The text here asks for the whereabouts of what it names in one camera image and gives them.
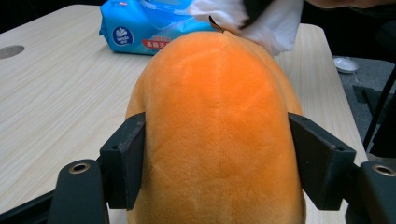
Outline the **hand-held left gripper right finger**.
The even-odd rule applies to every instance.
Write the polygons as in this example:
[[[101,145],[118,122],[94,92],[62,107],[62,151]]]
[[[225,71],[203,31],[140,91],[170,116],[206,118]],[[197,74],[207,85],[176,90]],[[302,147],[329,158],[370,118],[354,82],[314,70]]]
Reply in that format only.
[[[289,123],[304,192],[317,209],[338,210],[356,151],[304,116],[289,113]]]

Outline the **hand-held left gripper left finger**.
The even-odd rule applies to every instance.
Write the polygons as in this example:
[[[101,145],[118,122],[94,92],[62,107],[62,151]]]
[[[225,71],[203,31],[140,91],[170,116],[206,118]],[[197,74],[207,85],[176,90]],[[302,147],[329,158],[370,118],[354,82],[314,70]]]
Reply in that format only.
[[[132,210],[141,188],[146,117],[129,117],[100,148],[100,161],[109,173],[106,193],[111,209]]]

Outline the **white round dish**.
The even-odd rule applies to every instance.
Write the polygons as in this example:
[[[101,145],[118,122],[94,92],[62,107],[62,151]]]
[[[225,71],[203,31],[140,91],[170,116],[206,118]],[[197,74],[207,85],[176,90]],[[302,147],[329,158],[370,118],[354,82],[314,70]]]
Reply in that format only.
[[[343,74],[353,74],[359,70],[359,65],[349,58],[335,57],[333,59],[334,65],[338,72]]]

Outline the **black stand leg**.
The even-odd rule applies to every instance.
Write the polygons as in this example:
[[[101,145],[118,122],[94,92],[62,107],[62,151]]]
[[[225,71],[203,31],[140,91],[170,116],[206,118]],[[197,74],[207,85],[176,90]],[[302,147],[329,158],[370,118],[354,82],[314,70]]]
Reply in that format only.
[[[394,66],[391,74],[389,75],[389,78],[386,81],[386,84],[385,84],[383,90],[380,92],[379,96],[376,99],[374,97],[370,98],[370,94],[368,93],[368,91],[366,92],[368,102],[371,100],[371,102],[374,103],[375,106],[374,106],[374,110],[372,112],[372,120],[370,122],[370,125],[367,129],[367,133],[363,140],[363,147],[365,150],[368,150],[368,146],[370,145],[373,134],[375,132],[376,124],[379,121],[382,110],[383,110],[385,103],[387,101],[387,98],[389,96],[389,92],[390,92],[395,81],[396,81],[396,65]]]

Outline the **orange plush toy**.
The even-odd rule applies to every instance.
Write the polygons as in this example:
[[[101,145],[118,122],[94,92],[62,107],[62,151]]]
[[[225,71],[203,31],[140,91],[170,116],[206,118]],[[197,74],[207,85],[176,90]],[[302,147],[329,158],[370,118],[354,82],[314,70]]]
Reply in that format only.
[[[304,224],[287,76],[229,32],[184,35],[137,80],[146,116],[142,185],[130,224]]]

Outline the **blue wet wipes pack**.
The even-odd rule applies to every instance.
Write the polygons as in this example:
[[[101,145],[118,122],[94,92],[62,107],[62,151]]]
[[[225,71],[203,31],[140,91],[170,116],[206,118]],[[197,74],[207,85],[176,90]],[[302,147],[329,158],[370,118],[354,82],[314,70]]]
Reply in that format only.
[[[154,55],[172,40],[213,31],[187,13],[192,0],[107,0],[100,7],[102,35],[115,52]]]

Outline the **white wet wipe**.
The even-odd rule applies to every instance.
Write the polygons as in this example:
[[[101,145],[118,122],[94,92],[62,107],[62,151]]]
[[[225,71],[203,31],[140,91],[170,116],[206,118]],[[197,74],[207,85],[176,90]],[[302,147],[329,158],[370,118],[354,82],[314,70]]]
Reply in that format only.
[[[192,0],[187,11],[198,21],[212,20],[221,29],[244,37],[267,49],[273,56],[294,46],[304,0],[264,0],[265,10],[248,27],[243,0]]]

